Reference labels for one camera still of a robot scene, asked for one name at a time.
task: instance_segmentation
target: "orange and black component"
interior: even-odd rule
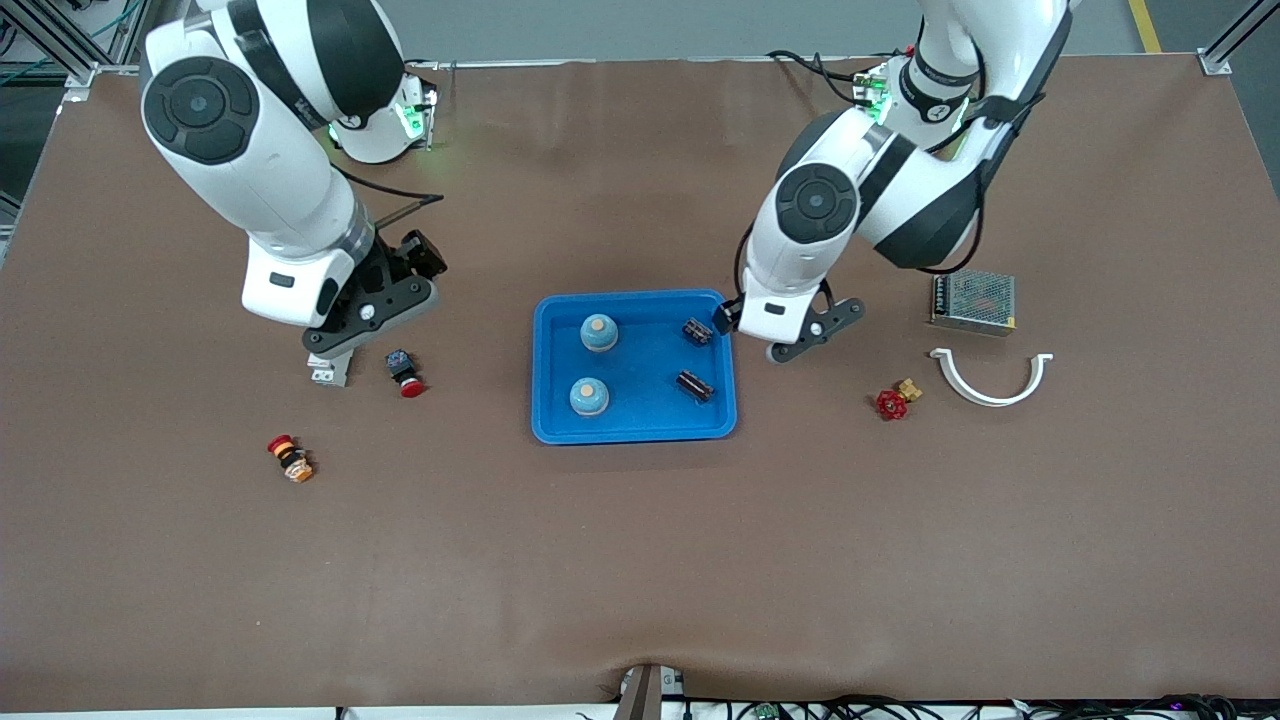
[[[312,469],[307,462],[306,452],[293,443],[291,436],[279,436],[266,446],[266,451],[280,461],[284,477],[296,483],[306,482],[311,477]]]

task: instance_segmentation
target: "blue cylindrical object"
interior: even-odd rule
[[[618,324],[608,315],[591,315],[582,320],[579,336],[591,352],[604,352],[618,343]]]
[[[609,406],[609,388],[595,378],[582,378],[568,391],[568,404],[584,418],[599,415]]]

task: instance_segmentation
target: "black cable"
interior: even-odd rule
[[[786,58],[788,60],[794,60],[797,65],[800,65],[801,68],[809,70],[810,73],[815,73],[815,74],[819,74],[819,76],[824,74],[820,68],[818,68],[817,65],[812,64],[809,60],[801,58],[800,55],[796,55],[795,53],[792,53],[790,50],[774,50],[773,53],[767,54],[767,56],[768,58],[773,58],[774,60],[777,60],[778,58]],[[838,81],[844,81],[844,82],[854,82],[854,76],[851,76],[851,74],[831,73],[831,72],[828,72],[826,74],[829,76],[833,79],[838,79]]]
[[[827,310],[835,309],[836,296],[832,295],[831,283],[827,282],[827,278],[822,278],[822,282],[818,283],[818,290],[822,291],[822,296],[827,299]]]
[[[844,92],[840,91],[838,87],[836,87],[835,81],[831,79],[831,73],[827,72],[827,65],[823,64],[823,61],[822,61],[822,55],[814,53],[813,54],[813,61],[814,61],[814,64],[818,65],[818,72],[822,73],[822,79],[827,81],[827,87],[829,87],[831,91],[836,94],[836,97],[840,97],[841,100],[844,100],[845,102],[849,102],[850,105],[858,105],[859,108],[870,108],[872,106],[872,102],[869,100],[860,100],[858,97],[854,97],[852,95],[845,95]]]
[[[938,150],[942,150],[947,145],[951,145],[952,142],[956,141],[956,138],[959,138],[961,135],[964,135],[966,129],[969,129],[969,126],[972,126],[975,119],[977,118],[968,118],[968,119],[965,119],[964,122],[960,123],[960,127],[957,127],[955,129],[955,132],[952,132],[951,135],[948,135],[946,138],[943,138],[941,142],[938,142],[933,147],[927,149],[925,152],[928,152],[928,154],[932,155],[933,152],[937,152]]]
[[[342,173],[342,177],[349,179],[353,183],[362,184],[362,186],[365,186],[365,187],[367,187],[370,190],[376,190],[379,192],[385,192],[387,195],[398,195],[401,197],[412,197],[415,200],[436,199],[436,200],[431,200],[431,202],[436,202],[439,200],[444,200],[443,195],[434,195],[434,193],[430,193],[430,192],[410,192],[407,190],[399,190],[399,188],[394,188],[394,187],[387,187],[385,184],[379,184],[379,183],[376,183],[374,181],[366,181],[362,177],[353,176],[353,174],[348,173],[347,170],[339,168],[338,165],[334,165],[333,163],[329,163],[329,164],[333,165],[333,169],[335,169],[339,173]]]
[[[396,223],[398,220],[403,220],[404,218],[412,215],[413,213],[417,213],[419,210],[421,210],[422,208],[426,208],[428,205],[430,205],[433,202],[439,202],[440,200],[444,200],[443,195],[431,195],[431,196],[428,196],[428,197],[419,199],[419,200],[416,200],[413,202],[410,202],[408,205],[401,208],[399,210],[396,210],[390,215],[385,215],[383,218],[379,218],[378,220],[374,222],[374,227],[378,228],[378,229],[383,229],[383,228],[385,228],[387,225],[389,225],[392,223]]]
[[[746,225],[746,232],[742,233],[742,240],[737,241],[737,251],[733,252],[733,290],[737,291],[737,296],[742,297],[742,250],[746,249],[746,241],[751,237],[751,231],[755,229],[755,220]]]
[[[965,266],[969,265],[969,261],[973,260],[974,254],[978,252],[978,246],[982,245],[982,229],[987,220],[987,191],[982,187],[982,181],[978,182],[978,190],[975,192],[978,193],[978,222],[973,231],[973,245],[969,246],[969,252],[965,252],[964,258],[950,268],[916,268],[918,270],[929,275],[950,275],[951,273],[965,269]]]

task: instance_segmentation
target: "metal mesh box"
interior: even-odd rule
[[[1012,275],[959,270],[933,278],[931,322],[993,336],[1014,332]]]

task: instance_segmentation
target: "gray floor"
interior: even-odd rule
[[[1208,45],[1247,5],[1245,0],[1147,0],[1156,35],[1166,53]],[[1253,141],[1280,195],[1280,15],[1260,27],[1231,55],[1231,83],[1249,122]]]

